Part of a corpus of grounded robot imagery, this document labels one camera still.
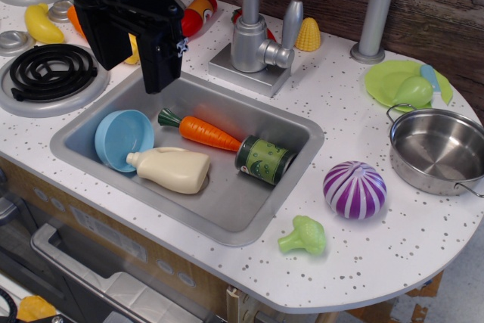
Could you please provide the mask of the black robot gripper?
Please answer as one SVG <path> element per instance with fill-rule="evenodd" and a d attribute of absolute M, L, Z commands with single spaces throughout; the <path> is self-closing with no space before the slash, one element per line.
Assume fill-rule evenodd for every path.
<path fill-rule="evenodd" d="M 185 37 L 184 11 L 175 0 L 75 0 L 79 24 L 99 64 L 111 70 L 132 56 L 129 35 L 111 18 L 128 24 L 132 34 L 166 26 L 167 33 L 142 33 L 137 37 L 145 91 L 157 94 L 181 75 Z"/>

